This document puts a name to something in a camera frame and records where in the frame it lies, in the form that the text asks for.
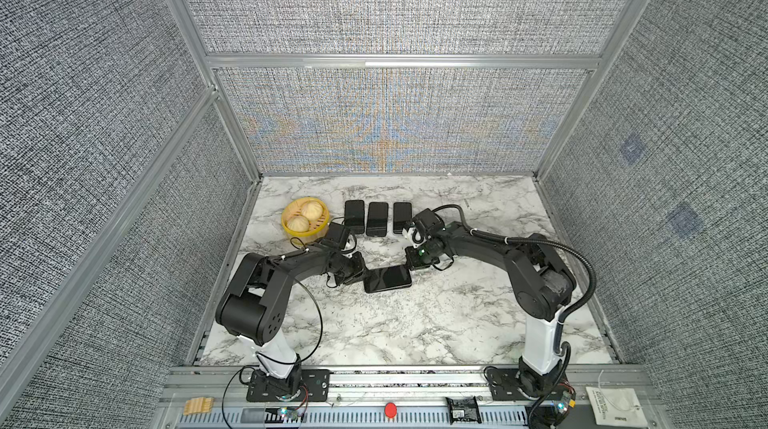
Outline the black phone case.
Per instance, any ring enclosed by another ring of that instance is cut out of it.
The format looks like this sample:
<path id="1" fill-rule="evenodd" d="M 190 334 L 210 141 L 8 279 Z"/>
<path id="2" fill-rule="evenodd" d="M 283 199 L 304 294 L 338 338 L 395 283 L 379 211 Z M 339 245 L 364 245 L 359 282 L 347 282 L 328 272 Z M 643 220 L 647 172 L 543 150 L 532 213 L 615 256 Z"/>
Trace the black phone case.
<path id="1" fill-rule="evenodd" d="M 367 212 L 366 235 L 368 237 L 385 237 L 388 233 L 388 218 L 388 203 L 371 202 Z"/>
<path id="2" fill-rule="evenodd" d="M 347 200 L 344 205 L 344 225 L 354 235 L 363 235 L 366 214 L 363 200 Z"/>
<path id="3" fill-rule="evenodd" d="M 405 289 L 411 286 L 411 273 L 405 265 L 371 269 L 363 278 L 363 287 L 367 294 Z"/>

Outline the light blue phone case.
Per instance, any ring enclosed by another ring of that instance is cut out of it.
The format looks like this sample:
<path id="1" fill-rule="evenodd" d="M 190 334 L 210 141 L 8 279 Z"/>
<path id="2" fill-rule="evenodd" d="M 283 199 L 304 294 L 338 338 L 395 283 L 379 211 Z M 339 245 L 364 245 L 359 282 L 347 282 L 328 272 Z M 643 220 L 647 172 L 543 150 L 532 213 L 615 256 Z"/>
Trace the light blue phone case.
<path id="1" fill-rule="evenodd" d="M 410 202 L 395 202 L 393 204 L 393 233 L 401 235 L 407 231 L 412 220 L 412 204 Z"/>

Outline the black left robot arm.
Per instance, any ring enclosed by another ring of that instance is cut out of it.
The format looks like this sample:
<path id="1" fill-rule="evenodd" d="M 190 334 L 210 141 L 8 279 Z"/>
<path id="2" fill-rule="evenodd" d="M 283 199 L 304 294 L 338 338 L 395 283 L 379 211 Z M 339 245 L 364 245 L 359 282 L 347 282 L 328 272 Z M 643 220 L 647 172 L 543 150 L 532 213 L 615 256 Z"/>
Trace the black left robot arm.
<path id="1" fill-rule="evenodd" d="M 299 356 L 281 333 L 293 287 L 301 281 L 330 274 L 337 283 L 355 283 L 366 269 L 363 255 L 349 255 L 323 245 L 280 256 L 249 253 L 241 261 L 221 297 L 215 321 L 227 332 L 243 336 L 261 349 L 262 370 L 286 380 L 300 364 Z"/>

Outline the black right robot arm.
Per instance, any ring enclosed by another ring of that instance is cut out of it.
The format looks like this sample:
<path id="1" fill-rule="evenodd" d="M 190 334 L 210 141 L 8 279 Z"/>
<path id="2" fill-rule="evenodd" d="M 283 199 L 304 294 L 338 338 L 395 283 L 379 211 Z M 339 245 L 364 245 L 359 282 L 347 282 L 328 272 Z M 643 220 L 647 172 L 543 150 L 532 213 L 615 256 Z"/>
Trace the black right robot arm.
<path id="1" fill-rule="evenodd" d="M 577 281 L 546 237 L 504 237 L 445 222 L 425 209 L 405 224 L 404 235 L 415 248 L 407 256 L 413 268 L 437 268 L 446 257 L 469 258 L 506 272 L 515 300 L 526 314 L 523 353 L 518 365 L 519 390 L 542 397 L 564 375 L 567 355 L 562 326 Z"/>

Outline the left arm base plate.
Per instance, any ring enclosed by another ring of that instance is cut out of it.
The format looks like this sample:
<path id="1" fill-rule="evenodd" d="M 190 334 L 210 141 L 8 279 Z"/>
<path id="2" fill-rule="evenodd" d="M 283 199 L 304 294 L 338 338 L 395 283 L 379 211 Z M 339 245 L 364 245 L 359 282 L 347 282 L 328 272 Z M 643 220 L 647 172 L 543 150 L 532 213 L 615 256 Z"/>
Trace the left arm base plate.
<path id="1" fill-rule="evenodd" d="M 298 369 L 287 379 L 278 379 L 256 370 L 250 372 L 247 402 L 326 402 L 331 372 L 327 369 Z"/>

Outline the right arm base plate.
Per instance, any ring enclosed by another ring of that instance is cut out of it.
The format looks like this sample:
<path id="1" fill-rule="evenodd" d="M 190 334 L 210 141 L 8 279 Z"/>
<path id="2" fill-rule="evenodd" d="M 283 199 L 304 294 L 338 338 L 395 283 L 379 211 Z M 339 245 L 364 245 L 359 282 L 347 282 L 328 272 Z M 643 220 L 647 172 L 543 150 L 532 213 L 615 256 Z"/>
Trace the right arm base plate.
<path id="1" fill-rule="evenodd" d="M 524 392 L 516 368 L 486 366 L 483 369 L 483 377 L 488 384 L 493 401 L 526 401 L 533 403 L 539 397 L 539 394 L 531 396 Z M 566 378 L 563 378 L 546 398 L 547 401 L 558 401 L 561 399 L 566 402 L 570 399 L 576 399 L 576 390 Z"/>

